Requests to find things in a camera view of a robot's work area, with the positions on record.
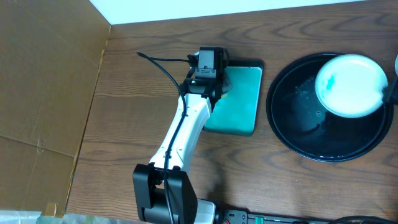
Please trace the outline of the white plate with green stain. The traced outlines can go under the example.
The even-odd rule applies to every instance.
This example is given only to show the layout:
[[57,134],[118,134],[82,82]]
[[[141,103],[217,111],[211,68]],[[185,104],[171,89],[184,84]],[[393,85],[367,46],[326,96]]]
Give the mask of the white plate with green stain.
[[396,75],[398,76],[398,55],[394,62],[394,70],[395,70]]

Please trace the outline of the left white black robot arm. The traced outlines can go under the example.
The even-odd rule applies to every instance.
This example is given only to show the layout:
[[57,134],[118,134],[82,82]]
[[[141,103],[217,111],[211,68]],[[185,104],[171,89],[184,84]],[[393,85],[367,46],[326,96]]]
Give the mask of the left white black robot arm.
[[198,138],[228,84],[225,70],[214,78],[187,77],[178,86],[178,106],[169,130],[148,164],[138,164],[132,179],[141,221],[218,223],[218,206],[199,199],[188,173]]

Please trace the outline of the mint green plate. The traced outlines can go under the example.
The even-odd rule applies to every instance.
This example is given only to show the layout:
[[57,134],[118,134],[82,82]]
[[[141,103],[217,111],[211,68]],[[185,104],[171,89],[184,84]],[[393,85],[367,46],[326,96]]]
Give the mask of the mint green plate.
[[385,72],[374,60],[346,54],[321,67],[315,79],[315,93],[329,112],[344,118],[361,118],[383,105],[383,90],[388,85]]

